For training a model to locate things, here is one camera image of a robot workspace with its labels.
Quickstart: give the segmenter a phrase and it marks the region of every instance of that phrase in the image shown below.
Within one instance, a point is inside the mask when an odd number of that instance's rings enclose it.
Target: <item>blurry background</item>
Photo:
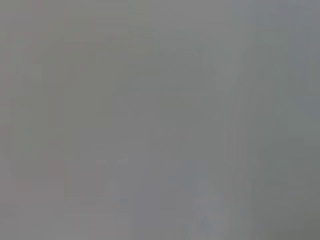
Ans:
[[[0,237],[318,239],[320,4],[0,3]]]

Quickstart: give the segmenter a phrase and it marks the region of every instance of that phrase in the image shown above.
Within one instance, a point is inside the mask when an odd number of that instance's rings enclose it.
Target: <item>gray surface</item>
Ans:
[[[311,0],[0,3],[0,238],[319,239]]]

